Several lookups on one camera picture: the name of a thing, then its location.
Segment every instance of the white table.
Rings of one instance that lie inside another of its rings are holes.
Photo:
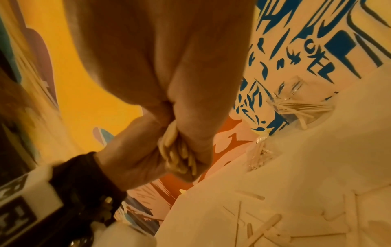
[[[343,206],[346,190],[360,194],[385,182],[391,184],[391,65],[357,81],[333,101],[335,111],[320,125],[306,131],[290,125],[270,139],[281,152],[277,159],[246,173],[243,155],[179,196],[156,234],[158,247],[234,247],[235,218],[221,209],[224,205],[236,212],[239,199],[240,218],[251,222],[254,231],[262,222],[246,212],[261,219],[273,212],[288,212],[299,219],[294,231],[311,217],[321,217],[319,210]],[[241,198],[236,190],[262,195],[265,200]],[[391,186],[357,200],[360,228],[368,220],[391,223]],[[239,227],[239,247],[246,238],[246,228]],[[360,238],[361,246],[377,246],[362,231]],[[291,243],[342,247],[345,235],[294,238]],[[261,238],[255,247],[261,246],[277,245]]]

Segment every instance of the painted wall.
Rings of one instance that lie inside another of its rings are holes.
[[[35,30],[47,48],[45,59],[54,81],[50,92],[72,137],[84,151],[101,149],[141,115],[140,108],[115,99],[89,78],[72,45],[60,1],[18,2],[27,28]],[[328,99],[390,61],[389,11],[391,0],[258,0],[240,91],[215,137],[213,166],[194,184],[243,154],[257,133],[273,134],[286,125],[266,103],[285,81],[297,75],[317,90],[315,98]],[[154,232],[179,189],[194,184],[168,175],[131,190],[117,216]]]

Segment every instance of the bag of wooden sticks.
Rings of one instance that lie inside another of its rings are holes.
[[[246,150],[248,171],[257,170],[279,156],[277,149],[268,141],[268,136],[260,136]]]
[[[268,103],[287,123],[298,120],[302,129],[308,129],[309,124],[334,110],[327,101],[332,95],[328,89],[320,84],[306,83],[296,76],[283,82],[269,97]]]

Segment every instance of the teal painted shape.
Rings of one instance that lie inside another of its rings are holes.
[[[103,138],[105,139],[106,141],[106,144],[108,144],[109,142],[111,142],[111,140],[114,138],[114,136],[112,134],[110,134],[107,130],[105,129],[101,129],[101,133],[102,133],[102,136]]]
[[[9,36],[7,30],[5,29],[4,23],[0,18],[0,50],[7,59],[9,65],[11,66],[12,72],[15,75],[16,81],[20,83],[22,81],[22,76],[20,75],[18,66],[16,64],[15,56],[13,55],[11,43],[9,41]]]

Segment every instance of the mural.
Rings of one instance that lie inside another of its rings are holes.
[[[37,58],[45,60],[41,66],[50,59],[47,71],[51,72],[45,78],[48,87],[54,87],[50,82],[54,78],[55,90],[49,92],[65,124],[84,151],[101,149],[141,115],[140,107],[115,99],[88,77],[58,1],[45,6],[38,0],[18,3],[23,23],[35,30],[30,33],[46,47],[47,53],[37,51]],[[390,62],[390,0],[258,0],[256,6],[242,84],[214,139],[212,167],[193,184],[167,175],[128,191],[117,218],[155,233],[180,189],[188,190],[229,165],[260,132],[272,135],[288,124],[267,99],[292,77],[299,76],[316,88],[316,93],[311,91],[314,98],[327,100]]]

